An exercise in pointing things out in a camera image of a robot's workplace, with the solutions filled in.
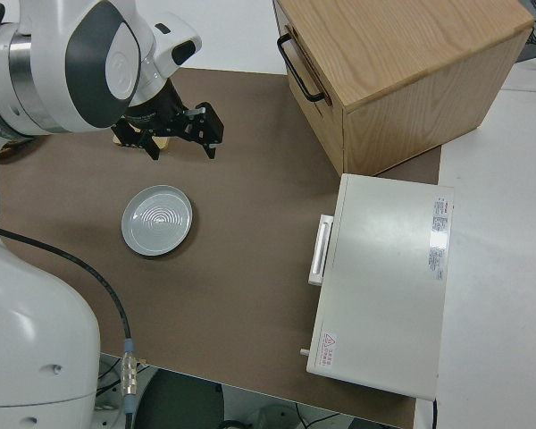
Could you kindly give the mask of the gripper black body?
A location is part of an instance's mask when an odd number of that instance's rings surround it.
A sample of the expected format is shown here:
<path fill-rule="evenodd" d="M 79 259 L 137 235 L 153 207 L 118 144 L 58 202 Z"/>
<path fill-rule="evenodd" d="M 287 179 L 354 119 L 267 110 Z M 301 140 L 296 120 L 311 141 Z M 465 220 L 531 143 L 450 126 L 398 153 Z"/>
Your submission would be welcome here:
<path fill-rule="evenodd" d="M 154 97 L 128 107 L 111 130 L 125 147 L 141 148 L 138 141 L 143 132 L 150 132 L 153 138 L 180 137 L 195 141 L 191 120 L 185 115 L 187 110 L 172 82 L 166 80 Z"/>

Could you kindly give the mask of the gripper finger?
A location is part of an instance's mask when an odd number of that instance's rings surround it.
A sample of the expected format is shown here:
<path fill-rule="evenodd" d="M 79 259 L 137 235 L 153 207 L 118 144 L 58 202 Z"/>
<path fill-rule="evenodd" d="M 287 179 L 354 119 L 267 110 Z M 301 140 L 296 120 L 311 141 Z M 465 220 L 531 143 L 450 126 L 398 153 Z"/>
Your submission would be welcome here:
<path fill-rule="evenodd" d="M 138 145 L 143 148 L 153 160 L 156 161 L 159 159 L 161 149 L 155 143 L 150 132 L 143 132 L 141 134 Z"/>
<path fill-rule="evenodd" d="M 197 105 L 195 119 L 197 143 L 205 150 L 209 159 L 215 159 L 216 148 L 222 143 L 224 125 L 211 104 Z"/>

